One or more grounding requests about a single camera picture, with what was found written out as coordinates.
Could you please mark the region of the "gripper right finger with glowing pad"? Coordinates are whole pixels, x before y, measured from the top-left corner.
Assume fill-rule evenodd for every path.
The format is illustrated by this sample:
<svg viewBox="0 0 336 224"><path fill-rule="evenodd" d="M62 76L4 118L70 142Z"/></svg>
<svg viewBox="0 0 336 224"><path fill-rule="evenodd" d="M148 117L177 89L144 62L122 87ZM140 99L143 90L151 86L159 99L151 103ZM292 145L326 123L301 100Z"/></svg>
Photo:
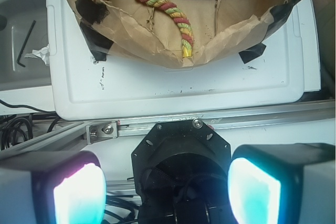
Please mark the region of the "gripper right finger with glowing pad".
<svg viewBox="0 0 336 224"><path fill-rule="evenodd" d="M241 145L228 195L238 223L335 223L335 146Z"/></svg>

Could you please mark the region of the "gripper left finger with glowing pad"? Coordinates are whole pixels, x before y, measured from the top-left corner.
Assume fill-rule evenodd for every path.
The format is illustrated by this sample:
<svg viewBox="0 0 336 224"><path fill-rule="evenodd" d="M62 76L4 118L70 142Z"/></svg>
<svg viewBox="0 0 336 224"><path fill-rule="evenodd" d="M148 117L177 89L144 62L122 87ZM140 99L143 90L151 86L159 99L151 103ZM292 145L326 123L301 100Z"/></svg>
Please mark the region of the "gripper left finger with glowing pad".
<svg viewBox="0 0 336 224"><path fill-rule="evenodd" d="M1 151L1 223L101 223L107 184L89 151Z"/></svg>

